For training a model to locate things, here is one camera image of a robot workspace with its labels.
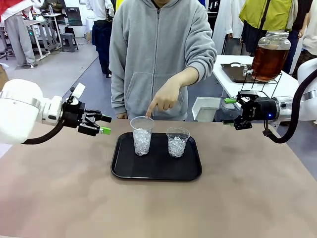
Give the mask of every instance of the glass jar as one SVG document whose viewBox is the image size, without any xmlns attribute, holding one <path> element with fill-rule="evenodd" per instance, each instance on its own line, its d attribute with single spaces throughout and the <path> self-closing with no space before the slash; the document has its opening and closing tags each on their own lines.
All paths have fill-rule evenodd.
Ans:
<svg viewBox="0 0 317 238">
<path fill-rule="evenodd" d="M 253 79 L 268 82 L 282 71 L 291 43 L 288 32 L 267 32 L 258 42 L 252 69 Z"/>
</svg>

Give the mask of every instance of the cup filled with ice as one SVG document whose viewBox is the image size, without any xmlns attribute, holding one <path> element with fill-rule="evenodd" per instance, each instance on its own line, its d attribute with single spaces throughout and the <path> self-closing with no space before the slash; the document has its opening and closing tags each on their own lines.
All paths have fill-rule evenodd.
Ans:
<svg viewBox="0 0 317 238">
<path fill-rule="evenodd" d="M 154 121 L 151 118 L 136 117 L 130 124 L 133 129 L 135 153 L 139 156 L 148 154 Z"/>
<path fill-rule="evenodd" d="M 168 152 L 171 157 L 179 158 L 184 154 L 189 131 L 182 127 L 171 127 L 167 129 Z"/>
</svg>

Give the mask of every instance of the gray hoodie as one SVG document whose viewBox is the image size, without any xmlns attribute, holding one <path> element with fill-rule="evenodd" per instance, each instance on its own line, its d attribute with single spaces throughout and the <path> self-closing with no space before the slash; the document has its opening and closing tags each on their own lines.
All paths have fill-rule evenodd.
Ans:
<svg viewBox="0 0 317 238">
<path fill-rule="evenodd" d="M 216 50 L 206 9 L 198 0 L 171 0 L 157 9 L 151 0 L 124 0 L 116 13 L 110 41 L 111 105 L 116 114 L 144 116 L 156 92 L 186 67 L 211 75 Z M 172 109 L 156 120 L 187 117 L 187 87 Z"/>
</svg>

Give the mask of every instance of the hand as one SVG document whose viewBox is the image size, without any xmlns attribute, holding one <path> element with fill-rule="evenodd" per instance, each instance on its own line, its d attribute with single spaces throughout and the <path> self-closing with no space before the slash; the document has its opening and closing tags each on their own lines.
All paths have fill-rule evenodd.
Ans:
<svg viewBox="0 0 317 238">
<path fill-rule="evenodd" d="M 117 114 L 118 119 L 128 119 L 128 114 L 127 113 L 121 113 Z"/>
<path fill-rule="evenodd" d="M 156 106 L 159 112 L 174 107 L 178 99 L 179 89 L 181 88 L 181 79 L 179 79 L 181 76 L 181 74 L 174 75 L 158 90 L 148 108 L 146 117 L 151 117 Z"/>
<path fill-rule="evenodd" d="M 298 39 L 302 38 L 303 35 L 304 35 L 304 33 L 305 33 L 305 30 L 304 30 L 304 29 L 301 29 L 301 30 L 299 31 L 299 33 L 298 33 Z"/>
</svg>

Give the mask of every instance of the brown liquid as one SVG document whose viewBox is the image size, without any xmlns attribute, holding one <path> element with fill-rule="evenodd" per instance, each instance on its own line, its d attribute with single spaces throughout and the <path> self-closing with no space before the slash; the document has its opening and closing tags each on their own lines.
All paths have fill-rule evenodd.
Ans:
<svg viewBox="0 0 317 238">
<path fill-rule="evenodd" d="M 257 47 L 252 69 L 252 77 L 267 82 L 275 79 L 282 71 L 289 50 L 270 50 Z"/>
</svg>

